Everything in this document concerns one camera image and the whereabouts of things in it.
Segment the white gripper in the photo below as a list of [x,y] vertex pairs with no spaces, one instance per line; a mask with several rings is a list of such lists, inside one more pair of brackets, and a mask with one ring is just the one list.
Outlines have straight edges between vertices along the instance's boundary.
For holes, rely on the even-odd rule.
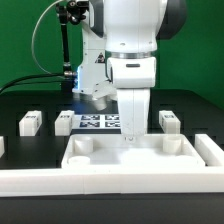
[[121,133],[126,137],[147,133],[150,103],[149,89],[118,89],[118,112]]

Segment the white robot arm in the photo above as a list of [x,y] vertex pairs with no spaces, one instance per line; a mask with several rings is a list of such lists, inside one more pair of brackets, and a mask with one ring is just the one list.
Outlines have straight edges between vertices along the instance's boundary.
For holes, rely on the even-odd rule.
[[186,0],[73,0],[69,9],[83,34],[74,91],[91,96],[99,108],[106,98],[116,99],[121,134],[145,135],[156,82],[153,53],[159,40],[183,27]]

